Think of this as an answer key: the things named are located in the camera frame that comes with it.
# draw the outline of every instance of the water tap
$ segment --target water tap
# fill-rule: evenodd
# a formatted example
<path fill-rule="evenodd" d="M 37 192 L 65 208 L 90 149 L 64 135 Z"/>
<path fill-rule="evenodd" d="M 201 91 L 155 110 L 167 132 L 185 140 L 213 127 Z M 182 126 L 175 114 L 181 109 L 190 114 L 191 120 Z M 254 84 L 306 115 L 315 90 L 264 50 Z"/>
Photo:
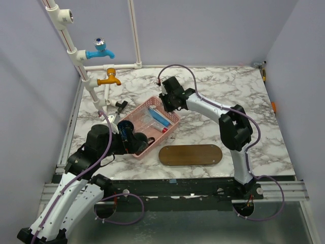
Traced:
<path fill-rule="evenodd" d="M 93 43 L 95 45 L 95 48 L 97 49 L 97 52 L 86 51 L 87 59 L 90 59 L 93 57 L 105 57 L 105 56 L 109 56 L 110 58 L 115 57 L 115 54 L 113 52 L 106 49 L 106 43 L 105 43 L 104 38 L 98 37 L 95 39 L 95 41 Z"/>
<path fill-rule="evenodd" d="M 121 85 L 121 81 L 115 77 L 116 75 L 116 70 L 113 68 L 107 69 L 107 76 L 108 78 L 105 80 L 97 80 L 98 85 L 104 85 L 104 84 L 114 84 L 116 83 L 117 85 Z"/>

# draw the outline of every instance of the blue faucet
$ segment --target blue faucet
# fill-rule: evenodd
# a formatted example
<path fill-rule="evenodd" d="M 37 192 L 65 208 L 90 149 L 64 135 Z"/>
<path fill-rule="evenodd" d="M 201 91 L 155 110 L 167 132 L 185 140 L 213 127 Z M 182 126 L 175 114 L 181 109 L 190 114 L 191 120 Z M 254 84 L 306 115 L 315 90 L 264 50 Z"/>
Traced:
<path fill-rule="evenodd" d="M 105 57 L 105 56 L 109 56 L 110 58 L 115 57 L 115 54 L 113 52 L 111 52 L 108 49 L 105 49 L 106 43 L 105 43 L 104 38 L 96 38 L 93 43 L 95 45 L 95 48 L 97 49 L 97 52 L 86 51 L 87 59 L 90 59 L 93 57 Z"/>

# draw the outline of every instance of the orange object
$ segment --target orange object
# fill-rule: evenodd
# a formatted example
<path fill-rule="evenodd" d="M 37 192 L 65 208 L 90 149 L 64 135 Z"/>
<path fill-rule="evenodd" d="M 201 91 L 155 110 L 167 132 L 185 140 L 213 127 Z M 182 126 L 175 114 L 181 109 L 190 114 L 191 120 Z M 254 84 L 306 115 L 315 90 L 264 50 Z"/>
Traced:
<path fill-rule="evenodd" d="M 107 69 L 107 76 L 108 78 L 106 80 L 99 80 L 97 79 L 97 84 L 98 85 L 104 85 L 104 84 L 114 84 L 116 83 L 117 85 L 122 85 L 121 81 L 117 78 L 115 78 L 116 75 L 116 70 L 113 68 Z"/>
<path fill-rule="evenodd" d="M 271 104 L 272 104 L 272 108 L 273 108 L 274 113 L 276 113 L 276 106 L 275 106 L 275 103 L 272 102 Z"/>

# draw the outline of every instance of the small bottle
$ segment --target small bottle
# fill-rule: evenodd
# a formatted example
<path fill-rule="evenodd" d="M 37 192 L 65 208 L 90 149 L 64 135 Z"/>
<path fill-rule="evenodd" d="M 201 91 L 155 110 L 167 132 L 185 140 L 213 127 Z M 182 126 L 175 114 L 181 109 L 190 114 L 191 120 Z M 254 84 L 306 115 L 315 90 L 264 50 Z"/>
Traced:
<path fill-rule="evenodd" d="M 153 123 L 151 126 L 162 133 L 165 133 L 168 130 L 165 126 L 163 126 L 159 123 Z"/>

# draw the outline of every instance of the white pvc pipe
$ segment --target white pvc pipe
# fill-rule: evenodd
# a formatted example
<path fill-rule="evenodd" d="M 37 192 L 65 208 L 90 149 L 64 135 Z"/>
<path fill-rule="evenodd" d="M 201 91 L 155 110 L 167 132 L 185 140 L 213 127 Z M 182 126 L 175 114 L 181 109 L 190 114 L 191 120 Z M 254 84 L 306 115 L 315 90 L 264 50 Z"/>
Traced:
<path fill-rule="evenodd" d="M 73 44 L 70 34 L 67 30 L 67 28 L 63 29 L 63 30 L 57 30 L 57 32 L 59 33 L 59 36 L 61 37 L 66 49 L 70 52 L 72 52 L 75 49 L 75 45 Z"/>
<path fill-rule="evenodd" d="M 85 66 L 86 71 L 96 71 L 96 70 L 107 70 L 108 68 L 115 68 L 116 70 L 119 69 L 140 69 L 142 67 L 138 64 L 132 65 L 97 65 L 97 66 Z"/>
<path fill-rule="evenodd" d="M 46 7 L 48 8 L 54 8 L 56 3 L 54 0 L 43 0 L 43 3 L 45 4 Z"/>
<path fill-rule="evenodd" d="M 134 11 L 133 0 L 128 0 L 128 10 L 130 13 L 130 21 L 131 21 L 131 28 L 132 28 L 132 33 L 133 33 L 133 41 L 134 41 L 134 46 L 135 46 L 135 51 L 136 51 L 137 63 L 141 64 L 139 38 L 138 38 L 138 31 L 137 31 L 136 16 L 135 16 L 135 11 Z"/>
<path fill-rule="evenodd" d="M 98 99 L 97 94 L 95 93 L 93 88 L 89 86 L 90 78 L 88 77 L 84 66 L 82 65 L 81 62 L 78 62 L 76 60 L 75 53 L 78 52 L 78 50 L 76 49 L 75 45 L 73 44 L 70 34 L 66 27 L 67 23 L 73 23 L 73 19 L 71 18 L 70 21 L 67 23 L 64 23 L 64 21 L 62 21 L 62 18 L 65 15 L 68 15 L 67 17 L 70 17 L 70 14 L 71 14 L 70 10 L 59 9 L 58 5 L 55 3 L 54 0 L 42 0 L 42 1 L 43 1 L 44 5 L 46 6 L 46 11 L 50 16 L 50 19 L 52 20 L 54 27 L 58 31 L 65 47 L 67 48 L 67 52 L 68 52 L 72 62 L 74 63 L 78 73 L 80 74 L 82 81 L 85 82 L 85 87 L 89 91 L 90 96 L 92 97 L 94 106 L 98 110 L 103 109 L 102 106 L 105 105 L 105 103 L 106 103 L 105 100 Z"/>
<path fill-rule="evenodd" d="M 110 93 L 110 84 L 106 84 L 106 85 L 105 85 L 105 90 L 104 90 L 104 99 L 105 99 L 105 100 L 108 100 L 109 93 Z M 108 111 L 107 111 L 108 106 L 105 106 L 104 109 L 105 109 L 105 110 L 104 110 L 105 112 L 108 112 Z"/>

